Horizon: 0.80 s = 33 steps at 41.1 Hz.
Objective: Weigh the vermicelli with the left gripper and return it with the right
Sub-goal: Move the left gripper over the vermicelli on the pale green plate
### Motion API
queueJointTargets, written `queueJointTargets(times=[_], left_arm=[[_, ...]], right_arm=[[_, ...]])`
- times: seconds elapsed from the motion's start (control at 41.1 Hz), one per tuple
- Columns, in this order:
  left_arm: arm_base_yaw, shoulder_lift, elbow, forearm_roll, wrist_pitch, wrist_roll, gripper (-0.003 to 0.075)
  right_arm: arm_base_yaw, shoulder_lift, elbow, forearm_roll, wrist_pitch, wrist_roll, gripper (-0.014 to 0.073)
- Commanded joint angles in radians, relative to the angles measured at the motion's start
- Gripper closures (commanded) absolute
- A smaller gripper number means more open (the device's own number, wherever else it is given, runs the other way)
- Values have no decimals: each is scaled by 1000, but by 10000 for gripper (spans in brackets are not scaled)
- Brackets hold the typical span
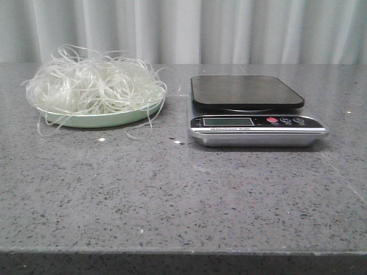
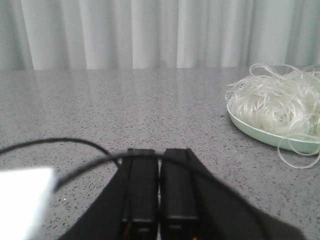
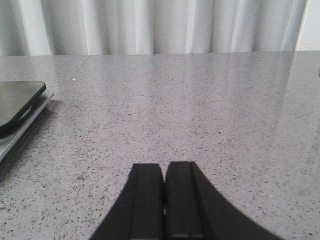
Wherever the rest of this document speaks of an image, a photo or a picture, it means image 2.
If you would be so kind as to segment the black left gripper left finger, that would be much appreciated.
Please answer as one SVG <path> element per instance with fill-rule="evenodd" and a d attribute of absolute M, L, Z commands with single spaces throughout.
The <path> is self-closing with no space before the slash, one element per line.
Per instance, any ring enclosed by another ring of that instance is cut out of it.
<path fill-rule="evenodd" d="M 130 159 L 129 203 L 124 204 L 120 238 L 155 240 L 158 231 L 158 162 L 144 157 Z"/>

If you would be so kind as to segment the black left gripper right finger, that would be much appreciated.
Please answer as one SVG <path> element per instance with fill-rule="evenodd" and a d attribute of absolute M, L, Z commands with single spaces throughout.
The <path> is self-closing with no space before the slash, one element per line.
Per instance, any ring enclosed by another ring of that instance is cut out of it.
<path fill-rule="evenodd" d="M 167 161 L 160 170 L 160 233 L 163 240 L 196 240 L 199 214 L 190 172 Z"/>

